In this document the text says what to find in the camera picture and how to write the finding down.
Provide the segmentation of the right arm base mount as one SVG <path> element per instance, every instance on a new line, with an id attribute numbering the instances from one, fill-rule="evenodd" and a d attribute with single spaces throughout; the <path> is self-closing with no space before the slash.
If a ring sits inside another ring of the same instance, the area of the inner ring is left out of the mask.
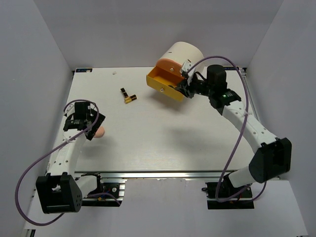
<path id="1" fill-rule="evenodd" d="M 225 175 L 220 184 L 218 198 L 229 198 L 241 191 L 243 188 L 247 187 L 247 189 L 226 202 L 219 202 L 215 198 L 217 184 L 218 182 L 207 182 L 205 183 L 205 187 L 201 189 L 202 192 L 206 193 L 207 208 L 209 210 L 254 209 L 254 201 L 252 200 L 253 196 L 250 186 L 234 188 L 227 175 Z"/>

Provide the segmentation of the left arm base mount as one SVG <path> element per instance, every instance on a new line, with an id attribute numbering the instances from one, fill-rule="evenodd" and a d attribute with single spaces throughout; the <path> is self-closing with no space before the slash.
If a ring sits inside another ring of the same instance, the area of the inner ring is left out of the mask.
<path id="1" fill-rule="evenodd" d="M 102 178 L 100 173 L 84 173 L 74 177 L 82 192 L 82 206 L 119 207 L 125 181 L 117 178 Z"/>

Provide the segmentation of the peach round powder puff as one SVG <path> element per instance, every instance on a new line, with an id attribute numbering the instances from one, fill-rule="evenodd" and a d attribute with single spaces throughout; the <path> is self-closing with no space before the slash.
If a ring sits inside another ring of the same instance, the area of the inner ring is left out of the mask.
<path id="1" fill-rule="evenodd" d="M 104 127 L 100 126 L 100 127 L 97 129 L 97 131 L 95 132 L 94 138 L 101 138 L 101 137 L 104 136 L 104 134 L 105 134 L 105 129 L 104 129 Z"/>

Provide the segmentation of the orange top drawer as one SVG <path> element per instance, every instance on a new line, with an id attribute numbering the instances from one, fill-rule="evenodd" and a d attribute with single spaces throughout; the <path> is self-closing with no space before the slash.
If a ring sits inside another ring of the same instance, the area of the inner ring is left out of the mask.
<path id="1" fill-rule="evenodd" d="M 181 77 L 180 70 L 182 68 L 182 65 L 169 58 L 160 58 L 156 62 L 156 66 L 160 69 L 163 69 L 169 73 L 176 75 L 177 77 Z"/>

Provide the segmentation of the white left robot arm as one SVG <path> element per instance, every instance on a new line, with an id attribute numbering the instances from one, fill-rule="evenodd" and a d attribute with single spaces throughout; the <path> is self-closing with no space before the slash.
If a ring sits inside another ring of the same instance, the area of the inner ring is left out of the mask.
<path id="1" fill-rule="evenodd" d="M 92 102 L 75 101 L 65 109 L 62 147 L 47 173 L 36 181 L 40 204 L 45 214 L 79 212 L 83 199 L 99 197 L 104 184 L 97 174 L 75 177 L 77 161 L 84 143 L 91 141 L 105 116 Z"/>

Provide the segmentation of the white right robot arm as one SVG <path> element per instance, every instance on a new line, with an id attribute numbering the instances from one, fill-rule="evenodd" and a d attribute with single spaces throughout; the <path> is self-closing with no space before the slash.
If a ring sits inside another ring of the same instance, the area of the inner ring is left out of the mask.
<path id="1" fill-rule="evenodd" d="M 208 97 L 210 105 L 235 126 L 254 152 L 249 165 L 224 177 L 223 192 L 234 197 L 242 186 L 264 183 L 287 173 L 292 152 L 289 139 L 278 138 L 249 113 L 241 97 L 228 88 L 223 66 L 208 66 L 204 79 L 198 79 L 199 72 L 191 69 L 191 66 L 190 62 L 182 65 L 180 73 L 184 79 L 175 89 L 187 98 L 193 98 L 196 94 Z"/>

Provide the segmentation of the yellow drawer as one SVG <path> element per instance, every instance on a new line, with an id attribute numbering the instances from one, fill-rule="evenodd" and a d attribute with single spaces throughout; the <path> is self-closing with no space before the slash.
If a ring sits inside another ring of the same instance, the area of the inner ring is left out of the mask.
<path id="1" fill-rule="evenodd" d="M 176 87 L 182 80 L 183 77 L 177 77 L 157 66 L 146 75 L 147 86 L 179 102 L 183 101 L 184 95 L 169 87 L 169 85 Z"/>

